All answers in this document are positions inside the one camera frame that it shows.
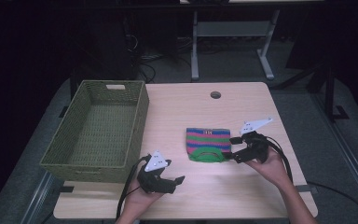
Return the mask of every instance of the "dark background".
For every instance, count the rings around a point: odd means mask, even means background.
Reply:
[[[317,7],[304,15],[286,9],[278,22],[275,38],[296,40],[288,66],[306,69],[327,58],[358,103],[358,3]],[[125,49],[121,16],[68,13],[40,0],[0,1],[0,190],[66,79],[136,77],[136,67],[131,67],[136,59]],[[131,29],[174,57],[175,48],[170,47],[178,33],[191,34],[181,29],[181,23],[191,21],[191,13],[180,21],[172,13],[143,20],[147,17],[139,13]],[[147,35],[157,31],[162,34]]]

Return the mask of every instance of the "floor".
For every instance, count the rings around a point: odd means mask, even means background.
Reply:
[[[268,60],[275,74],[273,80],[266,80],[255,50],[263,44],[263,39],[227,39],[215,48],[201,50],[199,56],[200,80],[198,82],[261,81],[269,86],[277,85],[299,73],[300,70],[287,69],[285,63],[293,43],[274,41],[268,50]],[[151,50],[145,59],[156,55]],[[185,83],[191,81],[189,51],[173,61],[162,58],[141,66],[151,83]],[[281,91],[271,91],[283,124],[296,152],[304,176],[308,181],[324,187],[315,187],[314,200],[319,209],[320,223],[358,223],[358,181],[351,163],[346,159],[348,147],[358,160],[358,106],[351,92],[338,80],[335,88],[335,105],[341,105],[349,119],[331,123],[325,116],[321,104],[324,90],[310,94],[305,87],[309,78],[303,78]],[[69,81],[62,83],[40,120],[15,170],[0,195],[0,223],[114,223],[113,220],[58,220],[50,214],[54,208],[62,180],[43,178],[45,171],[38,163],[43,156],[52,135],[57,129],[62,109],[70,103]],[[43,189],[41,180],[48,183]],[[357,203],[336,191],[351,196]],[[149,223],[196,223],[196,220],[159,220]],[[288,223],[287,219],[266,220],[208,220],[207,223]]]

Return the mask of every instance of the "blue stripe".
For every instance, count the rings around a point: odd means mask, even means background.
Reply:
[[[190,144],[190,143],[187,143],[186,145],[188,147],[217,147],[217,148],[222,148],[222,149],[231,149],[231,145],[217,146],[217,145],[213,145],[213,144]]]
[[[187,133],[204,133],[208,129],[187,128]],[[212,134],[229,134],[229,130],[212,130]]]

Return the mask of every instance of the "green basket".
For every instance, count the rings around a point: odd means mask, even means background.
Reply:
[[[148,106],[143,81],[83,81],[40,165],[64,180],[124,183]]]

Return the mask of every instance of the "gray carpet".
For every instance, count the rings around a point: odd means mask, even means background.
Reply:
[[[272,86],[299,72],[286,69],[285,63],[292,43],[273,42],[268,59],[276,78],[267,81],[256,58],[255,49],[262,41],[231,43],[223,51],[215,54],[201,54],[199,82],[263,81]],[[183,60],[157,60],[149,65],[156,70],[156,83],[190,82],[189,53],[181,55]],[[152,70],[144,67],[151,76]],[[311,95],[305,91],[308,78],[298,81],[285,91],[272,91],[272,97],[282,117],[297,158],[307,180],[338,189],[351,195],[358,202],[358,184],[348,164],[343,159],[339,144],[331,132],[330,123],[317,104],[323,93]],[[21,219],[32,200],[34,190],[44,171],[38,163],[60,122],[59,115],[69,104],[69,83],[62,87],[52,99],[45,116],[34,131],[33,137],[24,150],[16,169],[7,181],[0,195],[0,223],[21,223]],[[341,130],[358,159],[358,106],[348,89],[336,85],[336,105],[342,105],[350,119],[338,120]],[[54,208],[62,181],[54,179],[46,199],[35,214],[35,222],[41,223]],[[324,188],[316,188],[313,195],[319,209],[320,223],[358,223],[358,206],[349,199]],[[58,220],[50,217],[46,223],[113,223],[112,220]],[[195,221],[151,221],[150,223],[195,223]],[[211,220],[208,223],[288,223],[287,220]]]

